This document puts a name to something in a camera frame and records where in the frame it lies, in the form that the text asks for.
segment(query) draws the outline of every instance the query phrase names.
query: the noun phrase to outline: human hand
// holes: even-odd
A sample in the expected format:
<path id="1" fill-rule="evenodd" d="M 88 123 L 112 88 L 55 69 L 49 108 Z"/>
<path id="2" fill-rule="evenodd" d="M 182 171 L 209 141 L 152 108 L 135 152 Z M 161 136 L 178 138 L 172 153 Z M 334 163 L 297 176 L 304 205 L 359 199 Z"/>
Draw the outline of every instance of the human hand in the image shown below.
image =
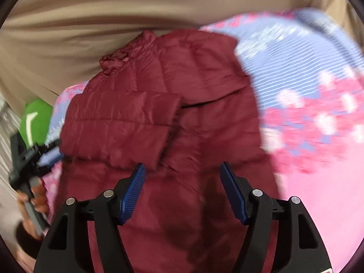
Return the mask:
<path id="1" fill-rule="evenodd" d="M 36 211 L 38 211 L 40 213 L 48 214 L 49 205 L 48 205 L 48 200 L 47 200 L 47 196 L 46 196 L 47 190 L 44 187 L 44 182 L 41 178 L 38 179 L 38 182 L 39 182 L 39 184 L 37 186 L 33 186 L 31 188 L 32 192 L 34 194 L 34 198 L 32 198 L 30 203 L 34 205 Z M 25 194 L 21 191 L 17 191 L 17 193 L 18 193 L 17 203 L 18 203 L 18 207 L 21 212 L 21 215 L 23 217 L 24 230 L 29 235 L 31 235 L 33 238 L 40 240 L 41 237 L 38 236 L 35 226 L 34 226 L 32 220 L 30 219 L 28 212 L 24 206 L 25 202 L 29 202 L 29 197 L 27 194 Z"/>

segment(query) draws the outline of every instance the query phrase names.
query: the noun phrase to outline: black gripper frame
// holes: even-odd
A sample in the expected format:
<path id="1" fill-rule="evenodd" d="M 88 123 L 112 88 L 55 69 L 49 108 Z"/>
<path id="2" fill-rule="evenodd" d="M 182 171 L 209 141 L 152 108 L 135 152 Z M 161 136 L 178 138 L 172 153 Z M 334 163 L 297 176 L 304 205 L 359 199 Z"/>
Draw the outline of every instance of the black gripper frame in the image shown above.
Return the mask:
<path id="1" fill-rule="evenodd" d="M 232 273 L 261 273 L 265 261 L 272 220 L 279 221 L 273 273 L 332 273 L 330 259 L 321 236 L 298 197 L 270 198 L 253 189 L 248 180 L 237 177 L 224 162 L 244 198 L 248 231 Z"/>
<path id="2" fill-rule="evenodd" d="M 92 200 L 63 203 L 40 248 L 34 273 L 93 273 L 87 222 L 95 222 L 95 234 L 104 273 L 134 273 L 118 226 L 121 200 L 133 175 L 119 180 Z"/>

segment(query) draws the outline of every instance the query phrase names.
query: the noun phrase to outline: quilted fabric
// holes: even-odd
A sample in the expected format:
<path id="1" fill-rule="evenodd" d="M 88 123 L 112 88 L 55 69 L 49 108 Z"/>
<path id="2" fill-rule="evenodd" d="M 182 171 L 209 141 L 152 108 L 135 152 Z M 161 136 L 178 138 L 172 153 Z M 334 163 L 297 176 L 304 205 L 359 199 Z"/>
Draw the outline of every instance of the quilted fabric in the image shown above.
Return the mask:
<path id="1" fill-rule="evenodd" d="M 128 177 L 136 162 L 146 164 L 133 217 L 119 228 L 135 272 L 232 270 L 246 227 L 221 185 L 223 161 L 278 197 L 235 47 L 235 39 L 221 34 L 144 32 L 103 57 L 103 71 L 70 103 L 61 132 L 68 159 L 55 207 L 69 196 L 93 198 Z M 89 228 L 95 271 L 102 272 Z M 275 242 L 272 237 L 265 272 Z"/>

